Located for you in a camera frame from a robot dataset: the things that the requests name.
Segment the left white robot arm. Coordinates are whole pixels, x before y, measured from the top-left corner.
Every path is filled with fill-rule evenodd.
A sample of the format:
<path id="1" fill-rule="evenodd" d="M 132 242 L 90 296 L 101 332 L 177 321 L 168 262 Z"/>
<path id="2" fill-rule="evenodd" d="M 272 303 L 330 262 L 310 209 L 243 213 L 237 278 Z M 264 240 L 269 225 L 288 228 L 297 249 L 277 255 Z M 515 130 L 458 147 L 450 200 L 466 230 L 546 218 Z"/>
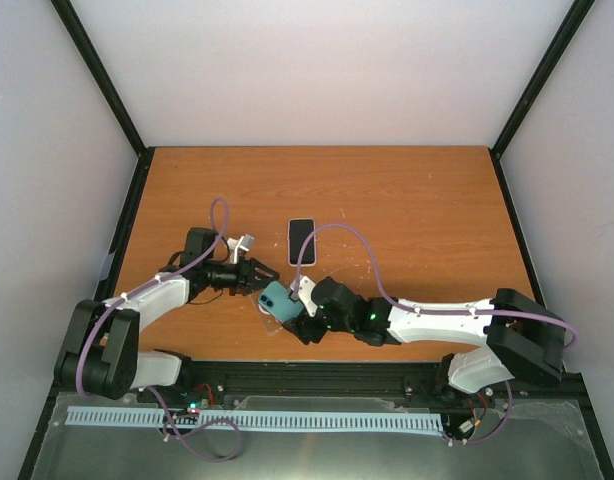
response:
<path id="1" fill-rule="evenodd" d="M 104 301 L 79 302 L 54 366 L 55 383 L 114 400 L 159 386 L 173 402 L 188 400 L 195 390 L 194 376 L 183 369 L 188 358 L 169 351 L 141 353 L 140 334 L 208 288 L 249 296 L 277 281 L 278 272 L 247 256 L 252 243 L 249 235 L 226 239 L 194 227 L 184 249 L 145 284 Z"/>

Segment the clear magsafe phone case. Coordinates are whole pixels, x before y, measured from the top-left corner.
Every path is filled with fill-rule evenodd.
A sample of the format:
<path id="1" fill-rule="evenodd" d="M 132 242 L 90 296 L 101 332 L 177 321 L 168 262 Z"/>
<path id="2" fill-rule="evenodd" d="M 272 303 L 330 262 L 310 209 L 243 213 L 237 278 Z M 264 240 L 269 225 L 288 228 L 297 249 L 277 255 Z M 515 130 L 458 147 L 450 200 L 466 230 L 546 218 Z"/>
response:
<path id="1" fill-rule="evenodd" d="M 253 305 L 254 313 L 268 335 L 276 335 L 283 330 L 282 324 L 258 303 L 257 293 L 249 295 L 248 298 Z"/>

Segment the teal phone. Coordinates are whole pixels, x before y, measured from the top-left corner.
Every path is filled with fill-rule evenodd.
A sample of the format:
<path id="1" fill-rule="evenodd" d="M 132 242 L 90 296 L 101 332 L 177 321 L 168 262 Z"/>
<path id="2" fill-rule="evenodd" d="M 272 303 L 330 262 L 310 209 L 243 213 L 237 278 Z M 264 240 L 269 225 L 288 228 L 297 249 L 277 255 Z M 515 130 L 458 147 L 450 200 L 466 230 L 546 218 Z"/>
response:
<path id="1" fill-rule="evenodd" d="M 278 281 L 270 282 L 258 296 L 258 305 L 280 323 L 298 317 L 304 310 L 299 300 L 291 298 L 291 292 Z"/>

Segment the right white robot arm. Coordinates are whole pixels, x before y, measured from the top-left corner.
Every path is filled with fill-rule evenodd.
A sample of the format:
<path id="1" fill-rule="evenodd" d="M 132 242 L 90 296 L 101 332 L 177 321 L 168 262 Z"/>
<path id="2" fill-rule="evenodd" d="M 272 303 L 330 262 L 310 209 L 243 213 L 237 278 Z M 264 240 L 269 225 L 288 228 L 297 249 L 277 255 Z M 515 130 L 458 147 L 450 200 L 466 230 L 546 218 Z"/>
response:
<path id="1" fill-rule="evenodd" d="M 474 394 L 495 383 L 519 380 L 556 387 L 563 354 L 575 335 L 564 320 L 514 289 L 467 303 L 419 303 L 354 293 L 326 277 L 301 279 L 289 293 L 299 304 L 282 326 L 302 343 L 318 343 L 326 333 L 348 333 L 370 346 L 446 342 L 471 346 L 443 362 L 442 384 Z"/>

